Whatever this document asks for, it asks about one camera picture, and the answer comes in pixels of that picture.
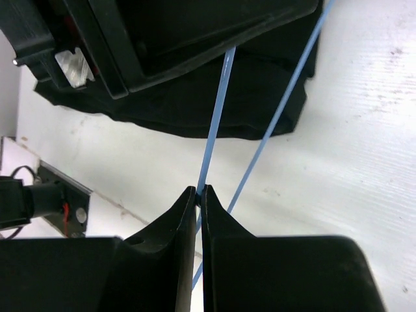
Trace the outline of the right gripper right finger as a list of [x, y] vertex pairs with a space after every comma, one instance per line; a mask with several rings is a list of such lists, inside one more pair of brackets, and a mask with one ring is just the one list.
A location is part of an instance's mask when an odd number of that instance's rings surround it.
[[223, 207], [212, 186], [201, 196], [205, 311], [255, 311], [257, 238]]

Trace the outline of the light blue wire hanger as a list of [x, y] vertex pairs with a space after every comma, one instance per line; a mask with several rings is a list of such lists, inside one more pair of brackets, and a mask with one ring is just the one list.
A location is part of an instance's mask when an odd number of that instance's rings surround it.
[[[252, 173], [255, 165], [257, 164], [268, 140], [271, 138], [272, 132], [276, 128], [276, 125], [281, 115], [283, 114], [284, 108], [287, 106], [287, 103], [289, 102], [289, 99], [293, 93], [295, 86], [299, 84], [301, 74], [312, 52], [312, 48], [318, 42], [318, 38], [321, 34], [324, 23], [327, 20], [328, 16], [330, 15], [330, 12], [335, 4], [335, 1], [325, 1], [324, 4], [325, 4], [325, 7], [322, 9], [321, 14], [315, 26], [313, 27], [311, 35], [304, 47], [304, 50], [300, 56], [300, 59], [297, 65], [295, 66], [293, 74], [291, 78], [289, 79], [289, 83], [278, 103], [275, 113], [226, 209], [227, 213], [229, 214], [233, 212], [235, 205], [237, 204], [237, 201], [243, 191], [245, 184], [248, 181], [250, 174]], [[205, 145], [205, 150], [204, 150], [201, 169], [200, 169], [200, 174], [199, 174], [198, 183], [196, 187], [196, 197], [198, 199], [197, 204], [196, 204], [197, 207], [202, 206], [201, 204], [202, 192], [207, 181], [207, 174], [209, 172], [209, 167], [210, 167], [211, 159], [213, 156], [213, 151], [214, 151], [215, 142], [216, 142], [219, 126], [220, 126], [220, 120], [222, 117], [222, 111], [224, 108], [226, 94], [228, 91], [229, 80], [231, 77], [231, 69], [233, 67], [233, 61], [235, 58], [236, 50], [237, 50], [236, 47], [232, 47], [231, 49], [228, 49], [224, 57], [224, 62], [223, 62], [222, 71], [220, 75], [220, 82], [218, 84], [218, 90], [217, 90], [216, 99], [214, 103], [213, 115], [211, 117], [211, 124], [209, 128], [209, 133], [208, 133], [207, 142]]]

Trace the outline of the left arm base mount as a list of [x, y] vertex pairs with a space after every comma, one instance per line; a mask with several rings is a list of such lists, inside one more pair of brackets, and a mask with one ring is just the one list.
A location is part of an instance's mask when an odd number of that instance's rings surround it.
[[44, 218], [66, 238], [86, 235], [92, 191], [45, 162], [1, 176], [1, 231], [16, 238], [35, 218]]

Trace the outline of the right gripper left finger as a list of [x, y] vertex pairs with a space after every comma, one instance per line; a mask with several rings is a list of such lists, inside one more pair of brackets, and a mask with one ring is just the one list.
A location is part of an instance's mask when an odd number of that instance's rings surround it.
[[160, 217], [117, 245], [107, 311], [190, 311], [196, 189], [187, 187]]

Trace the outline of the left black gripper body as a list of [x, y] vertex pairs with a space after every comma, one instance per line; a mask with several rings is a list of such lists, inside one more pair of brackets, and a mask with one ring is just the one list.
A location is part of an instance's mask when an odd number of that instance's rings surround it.
[[17, 66], [59, 89], [103, 83], [114, 98], [180, 77], [317, 1], [2, 1]]

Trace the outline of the black trousers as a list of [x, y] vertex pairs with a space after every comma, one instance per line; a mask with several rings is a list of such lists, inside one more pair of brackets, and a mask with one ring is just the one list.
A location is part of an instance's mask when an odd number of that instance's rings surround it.
[[[236, 49], [218, 129], [220, 138], [263, 137], [323, 6], [319, 1], [309, 15]], [[35, 92], [52, 105], [104, 114], [117, 122], [180, 137], [206, 138], [222, 65], [222, 57], [215, 58], [181, 77], [121, 99], [112, 99], [100, 81], [80, 91], [59, 90], [51, 81], [39, 82]]]

